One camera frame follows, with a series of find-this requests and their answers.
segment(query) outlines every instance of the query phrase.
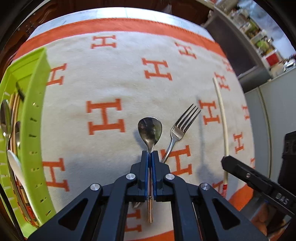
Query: fork tine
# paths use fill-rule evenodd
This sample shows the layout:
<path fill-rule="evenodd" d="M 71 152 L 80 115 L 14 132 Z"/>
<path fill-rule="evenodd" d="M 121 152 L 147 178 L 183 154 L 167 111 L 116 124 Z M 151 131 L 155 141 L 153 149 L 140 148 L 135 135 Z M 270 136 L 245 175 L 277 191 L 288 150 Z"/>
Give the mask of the fork tine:
<path fill-rule="evenodd" d="M 186 131 L 188 130 L 188 128 L 191 126 L 191 124 L 194 122 L 194 120 L 196 119 L 196 117 L 200 114 L 202 110 L 200 110 L 196 116 L 192 119 L 192 121 L 190 121 L 190 123 L 188 124 L 188 126 L 186 126 L 185 130 L 184 130 L 184 134 L 186 133 Z"/>
<path fill-rule="evenodd" d="M 191 114 L 191 112 L 195 109 L 196 105 L 193 107 L 192 110 L 190 110 L 190 112 L 184 117 L 184 119 L 179 123 L 179 125 L 177 126 L 179 129 L 181 129 L 182 124 L 184 123 L 184 121 L 187 120 L 188 116 Z"/>
<path fill-rule="evenodd" d="M 175 126 L 178 125 L 178 123 L 180 122 L 180 120 L 183 118 L 184 115 L 186 115 L 187 111 L 193 106 L 193 104 L 183 113 L 183 115 L 177 120 L 177 122 L 175 123 Z"/>
<path fill-rule="evenodd" d="M 192 116 L 194 116 L 195 112 L 198 110 L 198 107 L 197 109 L 192 113 L 192 115 L 186 119 L 186 122 L 182 125 L 182 127 L 180 128 L 181 130 L 184 130 L 185 129 L 185 126 L 187 125 L 187 123 L 191 120 Z"/>

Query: gray panel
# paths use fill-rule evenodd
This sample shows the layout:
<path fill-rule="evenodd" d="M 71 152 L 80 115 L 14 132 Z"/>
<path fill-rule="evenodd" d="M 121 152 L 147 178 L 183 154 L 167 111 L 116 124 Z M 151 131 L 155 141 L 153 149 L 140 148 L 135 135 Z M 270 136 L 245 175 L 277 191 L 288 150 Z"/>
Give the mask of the gray panel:
<path fill-rule="evenodd" d="M 269 177 L 270 145 L 265 108 L 258 88 L 245 94 L 253 130 L 255 145 L 255 169 Z"/>
<path fill-rule="evenodd" d="M 259 87 L 265 103 L 271 136 L 271 180 L 281 169 L 284 137 L 296 130 L 296 69 Z"/>

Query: black cable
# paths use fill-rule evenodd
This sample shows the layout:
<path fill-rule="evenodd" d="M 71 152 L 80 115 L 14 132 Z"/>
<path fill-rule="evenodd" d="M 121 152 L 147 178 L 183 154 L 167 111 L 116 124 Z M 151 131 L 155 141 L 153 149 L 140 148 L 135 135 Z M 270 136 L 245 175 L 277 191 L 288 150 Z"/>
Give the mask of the black cable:
<path fill-rule="evenodd" d="M 275 233 L 275 232 L 281 230 L 281 229 L 284 228 L 285 226 L 288 226 L 289 223 L 291 222 L 291 220 L 292 220 L 292 219 L 290 219 L 288 222 L 286 222 L 286 224 L 284 224 L 283 226 L 280 226 L 279 228 L 276 228 L 276 229 L 274 229 L 274 230 L 271 230 L 271 231 L 268 233 L 268 235 L 271 235 L 271 234 L 273 234 L 273 233 Z"/>
<path fill-rule="evenodd" d="M 2 197 L 2 199 L 3 199 L 3 201 L 4 201 L 5 205 L 6 205 L 6 207 L 8 209 L 8 212 L 10 214 L 10 217 L 12 219 L 12 222 L 13 222 L 13 224 L 15 226 L 16 231 L 17 231 L 18 235 L 20 236 L 20 239 L 21 240 L 24 240 L 24 236 L 22 234 L 22 230 L 20 229 L 20 225 L 19 225 L 19 223 L 17 221 L 17 218 L 15 216 L 15 213 L 13 212 L 13 209 L 12 209 L 12 207 L 10 205 L 10 202 L 8 200 L 8 197 L 6 196 L 6 193 L 5 193 L 5 191 L 4 191 L 4 189 L 3 189 L 3 187 L 2 187 L 1 184 L 0 184 L 0 195 L 1 195 L 1 197 Z"/>

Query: orange border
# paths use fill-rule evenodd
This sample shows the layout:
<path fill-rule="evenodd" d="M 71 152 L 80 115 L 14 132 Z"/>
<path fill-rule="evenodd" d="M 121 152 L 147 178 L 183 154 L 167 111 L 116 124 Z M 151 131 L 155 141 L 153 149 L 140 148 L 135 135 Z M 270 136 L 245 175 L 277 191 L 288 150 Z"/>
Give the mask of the orange border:
<path fill-rule="evenodd" d="M 226 58 L 219 44 L 183 28 L 143 19 L 101 18 L 66 24 L 39 34 L 27 40 L 19 48 L 14 59 L 17 59 L 38 47 L 58 39 L 102 31 L 140 32 L 170 36 L 188 43 L 195 44 L 197 46 L 204 47 L 205 49 Z"/>

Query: green object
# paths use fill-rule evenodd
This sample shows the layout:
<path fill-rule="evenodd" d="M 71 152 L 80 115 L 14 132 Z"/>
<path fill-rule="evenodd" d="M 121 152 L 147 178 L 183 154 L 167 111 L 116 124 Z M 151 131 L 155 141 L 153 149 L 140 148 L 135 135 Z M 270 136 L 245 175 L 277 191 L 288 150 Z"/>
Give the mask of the green object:
<path fill-rule="evenodd" d="M 11 64 L 5 71 L 0 84 L 1 101 L 3 99 L 9 101 L 11 94 L 17 93 L 16 83 L 25 94 L 25 100 L 20 101 L 17 114 L 17 120 L 21 121 L 21 148 L 18 150 L 18 158 L 26 182 L 26 194 L 40 225 L 56 213 L 46 186 L 40 139 L 42 106 L 49 73 L 50 66 L 46 59 L 46 48 L 42 47 Z M 28 237 L 36 228 L 24 219 L 18 208 L 8 175 L 5 155 L 5 140 L 2 135 L 0 137 L 0 184 L 10 199 L 24 236 Z"/>

